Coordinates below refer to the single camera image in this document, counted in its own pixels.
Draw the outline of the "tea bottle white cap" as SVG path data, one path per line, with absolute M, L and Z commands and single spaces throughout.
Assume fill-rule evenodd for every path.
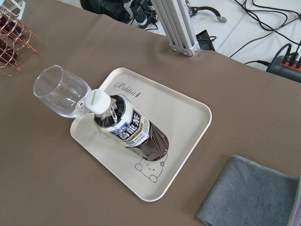
M 85 100 L 99 131 L 147 161 L 157 161 L 168 151 L 167 136 L 124 95 L 92 90 Z

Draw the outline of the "cream rabbit tray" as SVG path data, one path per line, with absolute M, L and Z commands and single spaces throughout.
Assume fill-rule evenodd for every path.
M 158 161 L 146 161 L 102 137 L 91 113 L 73 121 L 71 136 L 140 199 L 160 199 L 209 127 L 210 108 L 126 68 L 113 70 L 100 89 L 109 95 L 125 95 L 160 128 L 169 140 L 167 155 Z

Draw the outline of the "clear wine glass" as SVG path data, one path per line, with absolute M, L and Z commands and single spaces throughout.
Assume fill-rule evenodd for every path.
M 91 113 L 86 104 L 95 91 L 79 76 L 59 65 L 52 65 L 39 74 L 33 93 L 58 115 L 78 118 Z

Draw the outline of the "grey folded cloth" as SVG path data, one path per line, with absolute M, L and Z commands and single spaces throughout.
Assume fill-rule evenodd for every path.
M 206 226 L 299 226 L 301 178 L 233 155 L 197 218 Z

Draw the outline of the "copper wire bottle basket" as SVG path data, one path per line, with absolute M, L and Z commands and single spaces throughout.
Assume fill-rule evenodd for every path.
M 21 72 L 24 63 L 38 53 L 41 39 L 12 15 L 0 14 L 0 73 L 12 76 Z

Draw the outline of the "aluminium frame post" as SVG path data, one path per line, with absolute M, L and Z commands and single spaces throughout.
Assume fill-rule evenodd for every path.
M 187 57 L 193 56 L 200 46 L 186 2 L 184 0 L 153 0 L 152 4 L 171 49 Z

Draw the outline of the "black power strip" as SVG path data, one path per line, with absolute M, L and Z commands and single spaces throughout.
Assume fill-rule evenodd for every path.
M 301 82 L 301 63 L 295 61 L 292 65 L 289 64 L 290 60 L 287 59 L 283 63 L 284 56 L 274 56 L 273 60 L 269 64 L 266 72 L 296 81 Z

